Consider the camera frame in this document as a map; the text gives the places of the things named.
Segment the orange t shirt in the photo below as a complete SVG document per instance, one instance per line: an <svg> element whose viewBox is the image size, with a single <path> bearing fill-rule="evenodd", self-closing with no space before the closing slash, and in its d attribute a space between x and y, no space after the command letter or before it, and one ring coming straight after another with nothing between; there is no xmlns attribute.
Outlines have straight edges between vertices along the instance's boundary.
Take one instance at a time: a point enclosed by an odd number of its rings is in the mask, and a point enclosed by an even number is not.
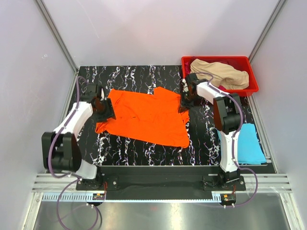
<svg viewBox="0 0 307 230"><path fill-rule="evenodd" d="M153 94L112 89L111 100L115 118L96 124L97 134L108 132L157 145L189 146L187 111L180 113L180 95L162 87Z"/></svg>

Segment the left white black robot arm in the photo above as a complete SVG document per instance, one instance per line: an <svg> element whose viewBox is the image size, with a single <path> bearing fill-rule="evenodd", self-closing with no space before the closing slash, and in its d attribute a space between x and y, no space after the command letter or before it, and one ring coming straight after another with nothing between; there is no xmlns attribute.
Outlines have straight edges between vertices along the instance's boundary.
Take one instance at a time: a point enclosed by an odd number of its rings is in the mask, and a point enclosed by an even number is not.
<svg viewBox="0 0 307 230"><path fill-rule="evenodd" d="M103 186L103 177L98 175L96 166L82 159L77 143L82 127L91 117L98 123L116 118L111 99L105 97L104 87L97 84L89 84L83 95L77 95L66 118L52 132L45 132L41 142L43 164L52 176L87 179L87 184L97 190Z"/></svg>

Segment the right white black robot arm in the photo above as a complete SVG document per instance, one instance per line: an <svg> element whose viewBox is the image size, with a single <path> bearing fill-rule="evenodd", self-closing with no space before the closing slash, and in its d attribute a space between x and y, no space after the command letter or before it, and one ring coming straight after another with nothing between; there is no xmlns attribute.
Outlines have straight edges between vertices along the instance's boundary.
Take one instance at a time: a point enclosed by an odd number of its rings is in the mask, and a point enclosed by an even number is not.
<svg viewBox="0 0 307 230"><path fill-rule="evenodd" d="M220 132L221 161L220 172L210 186L219 185L224 190L234 186L240 178L238 165L238 137L243 125L243 113L239 95L227 93L215 87L213 75L204 73L211 78L199 79L191 73L181 80L180 106L178 111L185 112L203 98L213 105L215 128Z"/></svg>

